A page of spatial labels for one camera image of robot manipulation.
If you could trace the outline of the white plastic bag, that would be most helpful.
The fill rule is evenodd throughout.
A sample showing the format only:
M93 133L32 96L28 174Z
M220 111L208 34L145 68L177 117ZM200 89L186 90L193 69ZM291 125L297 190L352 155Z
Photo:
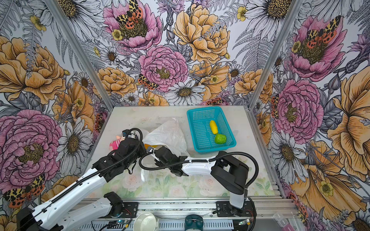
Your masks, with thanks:
M153 123L144 123L142 130L145 147L156 151L161 147L168 148L176 157L189 157L185 135L177 117L165 117Z

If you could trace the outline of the yellow fruit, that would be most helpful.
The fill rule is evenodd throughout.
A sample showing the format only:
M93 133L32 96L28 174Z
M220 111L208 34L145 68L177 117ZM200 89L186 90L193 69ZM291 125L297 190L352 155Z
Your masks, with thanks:
M214 120L210 121L210 129L212 134L217 135L219 133L218 126Z

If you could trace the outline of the green fruit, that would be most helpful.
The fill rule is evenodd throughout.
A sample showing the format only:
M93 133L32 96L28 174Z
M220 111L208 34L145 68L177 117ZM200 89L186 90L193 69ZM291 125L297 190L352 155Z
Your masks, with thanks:
M215 138L214 138L214 142L216 144L225 144L227 141L227 137L223 134L216 134Z

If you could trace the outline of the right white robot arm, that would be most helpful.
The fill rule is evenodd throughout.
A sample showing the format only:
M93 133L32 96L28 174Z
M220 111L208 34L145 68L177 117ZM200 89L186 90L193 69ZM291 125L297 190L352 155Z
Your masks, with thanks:
M248 181L250 167L236 158L242 156L250 159L255 166L255 174ZM248 187L256 179L259 168L256 160L244 152L220 151L218 155L208 158L177 156L168 148L158 150L150 148L139 159L140 168L147 171L169 169L177 177L206 175L213 177L229 192L229 210L233 216L241 216Z

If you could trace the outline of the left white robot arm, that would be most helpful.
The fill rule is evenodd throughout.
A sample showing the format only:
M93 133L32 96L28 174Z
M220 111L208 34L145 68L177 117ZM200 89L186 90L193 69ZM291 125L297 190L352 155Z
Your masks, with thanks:
M138 128L125 130L116 150L96 161L82 177L43 204L24 208L16 216L19 231L61 231L67 213L90 193L122 174L145 154L143 133Z

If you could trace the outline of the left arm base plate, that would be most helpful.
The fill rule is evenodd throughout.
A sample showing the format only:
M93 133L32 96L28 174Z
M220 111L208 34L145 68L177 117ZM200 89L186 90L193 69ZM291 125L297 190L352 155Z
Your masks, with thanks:
M123 202L118 206L118 218L136 218L138 202Z

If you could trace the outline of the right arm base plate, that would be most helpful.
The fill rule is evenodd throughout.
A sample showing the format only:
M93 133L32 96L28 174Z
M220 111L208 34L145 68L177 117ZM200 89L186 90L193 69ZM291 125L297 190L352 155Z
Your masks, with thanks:
M242 208L233 207L228 201L217 201L216 214L218 217L253 217L256 212L251 201L245 201Z

